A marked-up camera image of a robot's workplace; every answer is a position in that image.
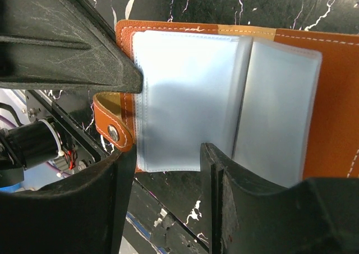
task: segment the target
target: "bolt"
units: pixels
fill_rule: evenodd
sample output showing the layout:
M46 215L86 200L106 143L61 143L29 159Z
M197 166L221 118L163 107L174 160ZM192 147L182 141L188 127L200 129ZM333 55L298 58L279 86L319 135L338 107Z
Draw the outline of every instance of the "bolt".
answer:
M79 171L81 171L81 170L86 169L87 165L86 165L86 163L84 161L80 160L77 168L78 168Z
M107 131L113 141L117 142L119 140L118 132L115 127L113 127L112 125L109 125L107 128Z
M30 108L29 111L27 111L27 115L29 116L29 118L35 117L36 116L36 112L35 112L35 108Z

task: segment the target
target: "wallet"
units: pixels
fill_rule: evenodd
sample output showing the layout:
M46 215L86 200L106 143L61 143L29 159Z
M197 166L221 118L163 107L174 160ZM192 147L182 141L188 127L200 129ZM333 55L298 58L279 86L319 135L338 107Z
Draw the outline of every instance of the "wallet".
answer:
M94 95L95 124L138 172L199 171L211 142L285 187L359 177L359 35L123 20L116 42L143 90Z

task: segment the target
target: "purple cable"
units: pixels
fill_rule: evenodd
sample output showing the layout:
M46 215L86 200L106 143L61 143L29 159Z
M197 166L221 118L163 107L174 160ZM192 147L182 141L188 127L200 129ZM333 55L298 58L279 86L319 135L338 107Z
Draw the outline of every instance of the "purple cable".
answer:
M16 128L16 125L13 124L11 121L9 121L6 117L0 115L0 121L2 121L3 123L7 124L9 127L11 128ZM45 162L47 166L49 166L51 169L53 169L55 172L57 173L61 173L62 176L64 177L69 177L70 174L61 171L60 169L56 168L55 166L53 166L51 163L49 163L48 161Z

